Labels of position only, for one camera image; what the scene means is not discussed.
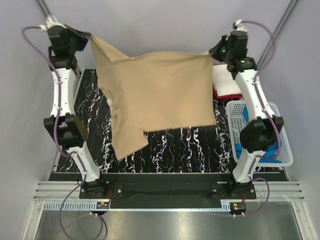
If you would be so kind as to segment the beige t shirt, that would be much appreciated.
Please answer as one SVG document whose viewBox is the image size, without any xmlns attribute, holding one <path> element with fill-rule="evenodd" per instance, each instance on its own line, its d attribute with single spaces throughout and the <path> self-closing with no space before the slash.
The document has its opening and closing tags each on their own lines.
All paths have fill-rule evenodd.
<svg viewBox="0 0 320 240">
<path fill-rule="evenodd" d="M 160 51 L 130 57 L 97 36 L 90 37 L 90 44 L 118 160 L 146 147 L 146 132 L 215 125 L 209 53 Z"/>
</svg>

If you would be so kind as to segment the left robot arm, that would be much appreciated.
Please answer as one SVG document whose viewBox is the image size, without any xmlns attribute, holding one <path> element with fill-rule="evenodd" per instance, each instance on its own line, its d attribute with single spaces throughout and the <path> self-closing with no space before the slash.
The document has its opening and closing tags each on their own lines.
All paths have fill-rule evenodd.
<svg viewBox="0 0 320 240">
<path fill-rule="evenodd" d="M 76 52 L 83 51 L 90 33 L 75 30 L 67 25 L 54 23 L 46 26 L 50 40 L 49 68 L 53 77 L 53 106 L 48 118 L 43 120 L 45 129 L 64 157 L 71 157 L 82 176 L 81 191 L 103 198 L 108 193 L 99 167 L 88 149 L 88 129 L 76 116 L 74 95 L 80 75 Z"/>
</svg>

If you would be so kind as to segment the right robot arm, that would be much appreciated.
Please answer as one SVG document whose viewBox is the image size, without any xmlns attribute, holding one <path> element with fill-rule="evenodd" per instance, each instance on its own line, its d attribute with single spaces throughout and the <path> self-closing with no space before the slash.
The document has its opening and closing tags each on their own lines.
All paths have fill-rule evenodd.
<svg viewBox="0 0 320 240">
<path fill-rule="evenodd" d="M 216 46 L 209 50 L 217 61 L 226 63 L 233 80 L 239 87 L 248 112 L 248 125 L 240 132 L 242 152 L 227 185 L 228 195 L 239 198 L 253 181 L 259 160 L 271 145 L 281 146 L 280 131 L 284 125 L 270 108 L 258 80 L 258 69 L 252 57 L 247 56 L 248 34 L 233 30 L 223 35 Z"/>
</svg>

